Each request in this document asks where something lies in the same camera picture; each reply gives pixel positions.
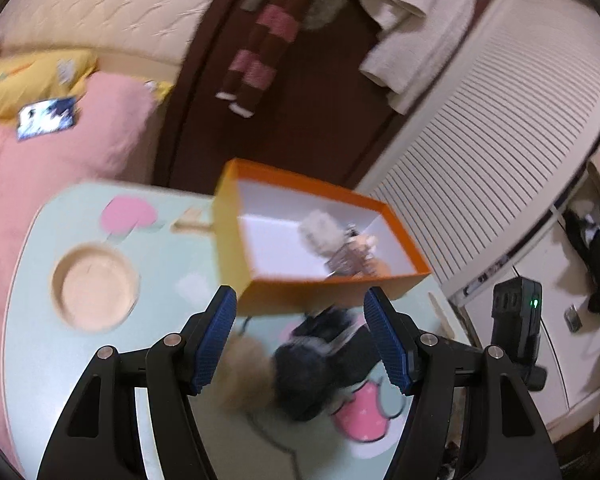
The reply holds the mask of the orange cardboard box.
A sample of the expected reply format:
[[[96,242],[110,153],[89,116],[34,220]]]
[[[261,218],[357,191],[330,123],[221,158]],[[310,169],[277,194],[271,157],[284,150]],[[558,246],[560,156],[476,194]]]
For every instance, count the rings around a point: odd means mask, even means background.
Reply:
[[[324,212],[375,243],[374,274],[337,276],[301,234],[301,223]],[[269,166],[233,159],[212,202],[212,228],[222,284],[236,290],[241,315],[352,308],[380,286],[399,299],[428,278],[429,264],[388,205],[346,188]]]

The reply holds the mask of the black lace-trimmed cloth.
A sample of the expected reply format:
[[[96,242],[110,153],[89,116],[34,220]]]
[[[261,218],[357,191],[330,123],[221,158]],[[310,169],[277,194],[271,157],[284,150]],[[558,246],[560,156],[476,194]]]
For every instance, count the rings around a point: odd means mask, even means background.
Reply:
[[[341,390],[364,382],[379,361],[354,312],[331,306],[308,314],[273,354],[277,407],[293,422],[308,422]]]

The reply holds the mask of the white cabinet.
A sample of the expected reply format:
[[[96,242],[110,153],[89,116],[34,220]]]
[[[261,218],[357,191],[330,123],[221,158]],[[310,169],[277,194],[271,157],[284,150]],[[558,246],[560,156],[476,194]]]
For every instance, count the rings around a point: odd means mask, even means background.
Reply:
[[[593,285],[562,216],[570,205],[580,214],[590,212],[597,200],[594,186],[583,176],[526,246],[450,298],[468,334],[483,347],[491,340],[494,285],[516,276],[542,285],[538,364],[546,368],[547,380],[532,398],[554,442],[600,414],[600,316],[588,310]]]

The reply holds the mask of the yellow pillow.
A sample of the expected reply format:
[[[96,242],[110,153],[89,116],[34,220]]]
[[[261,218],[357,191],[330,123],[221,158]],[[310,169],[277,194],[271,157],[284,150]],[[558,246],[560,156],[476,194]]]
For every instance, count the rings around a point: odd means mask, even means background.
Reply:
[[[82,119],[138,113],[162,103],[173,84],[148,77],[108,73],[92,50],[34,51],[0,58],[0,124],[15,125],[28,105],[73,98]]]

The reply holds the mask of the cream tufted headboard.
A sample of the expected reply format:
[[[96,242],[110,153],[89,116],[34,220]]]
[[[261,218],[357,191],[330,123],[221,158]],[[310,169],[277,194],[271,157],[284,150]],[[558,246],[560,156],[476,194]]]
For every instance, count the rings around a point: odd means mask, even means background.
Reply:
[[[91,48],[181,64],[212,0],[9,0],[6,49]]]

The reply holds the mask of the dark brown wooden door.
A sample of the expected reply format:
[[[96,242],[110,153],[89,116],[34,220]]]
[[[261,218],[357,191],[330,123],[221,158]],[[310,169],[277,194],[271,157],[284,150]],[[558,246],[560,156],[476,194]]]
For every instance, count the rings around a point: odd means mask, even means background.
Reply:
[[[407,118],[358,66],[379,27],[358,0],[315,32],[302,30],[254,115],[216,98],[228,64],[256,17],[242,0],[212,0],[170,96],[152,184],[214,191],[224,165],[241,158],[353,188]]]

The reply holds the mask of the beige plush toy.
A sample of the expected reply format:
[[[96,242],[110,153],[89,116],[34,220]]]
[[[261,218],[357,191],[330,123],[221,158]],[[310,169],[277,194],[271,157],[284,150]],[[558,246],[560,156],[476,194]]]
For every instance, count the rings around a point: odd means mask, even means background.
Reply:
[[[388,263],[376,255],[377,237],[358,234],[347,239],[346,273],[351,276],[376,276],[386,278],[391,275]]]

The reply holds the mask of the white knit sweater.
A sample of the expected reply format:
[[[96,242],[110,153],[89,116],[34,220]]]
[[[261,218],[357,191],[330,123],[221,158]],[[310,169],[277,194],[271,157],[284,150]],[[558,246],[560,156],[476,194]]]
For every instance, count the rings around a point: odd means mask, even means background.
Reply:
[[[407,114],[468,31],[478,0],[358,0],[380,26],[360,72],[389,91],[390,107]]]

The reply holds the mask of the maroon pink striped scarf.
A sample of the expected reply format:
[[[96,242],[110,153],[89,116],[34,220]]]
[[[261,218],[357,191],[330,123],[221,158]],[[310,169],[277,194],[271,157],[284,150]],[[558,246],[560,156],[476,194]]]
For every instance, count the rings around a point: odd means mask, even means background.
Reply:
[[[216,92],[233,113],[243,118],[254,114],[275,79],[280,60],[296,40],[311,2],[266,0]]]

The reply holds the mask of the smartphone on bed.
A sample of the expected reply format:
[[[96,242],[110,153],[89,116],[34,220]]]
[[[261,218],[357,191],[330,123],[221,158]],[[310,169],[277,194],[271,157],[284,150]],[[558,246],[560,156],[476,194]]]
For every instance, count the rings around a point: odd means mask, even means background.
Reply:
[[[76,99],[49,99],[24,106],[18,113],[18,141],[70,129],[76,123]]]

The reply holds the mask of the pink duvet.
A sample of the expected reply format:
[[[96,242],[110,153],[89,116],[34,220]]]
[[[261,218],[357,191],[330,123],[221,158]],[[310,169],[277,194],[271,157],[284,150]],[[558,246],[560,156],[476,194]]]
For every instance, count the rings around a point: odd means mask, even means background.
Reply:
[[[38,210],[63,188],[93,179],[147,183],[154,170],[158,103],[141,81],[94,73],[68,130],[20,141],[0,125],[0,449],[18,463],[3,400],[2,349],[7,298],[24,238]]]

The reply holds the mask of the beige fur pompom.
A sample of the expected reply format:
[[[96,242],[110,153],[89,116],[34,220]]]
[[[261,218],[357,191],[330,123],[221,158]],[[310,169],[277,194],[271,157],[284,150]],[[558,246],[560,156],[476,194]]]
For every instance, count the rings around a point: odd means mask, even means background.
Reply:
[[[211,387],[216,404],[229,412],[264,410],[275,399],[275,365],[257,338],[231,333]]]

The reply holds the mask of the white louvred closet door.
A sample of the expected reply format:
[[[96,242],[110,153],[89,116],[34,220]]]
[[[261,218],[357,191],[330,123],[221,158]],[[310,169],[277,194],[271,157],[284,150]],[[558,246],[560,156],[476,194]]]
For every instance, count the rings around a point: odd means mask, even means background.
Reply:
[[[547,222],[600,140],[600,16],[588,0],[492,0],[361,180],[445,295]]]

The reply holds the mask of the small figurine cluster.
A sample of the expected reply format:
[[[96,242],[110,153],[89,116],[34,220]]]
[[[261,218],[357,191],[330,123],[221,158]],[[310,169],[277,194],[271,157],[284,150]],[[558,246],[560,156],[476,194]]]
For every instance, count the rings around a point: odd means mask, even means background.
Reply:
[[[330,275],[351,276],[346,273],[344,245],[351,236],[364,234],[354,224],[343,226],[325,211],[311,211],[299,226],[301,243],[312,254],[324,258]]]

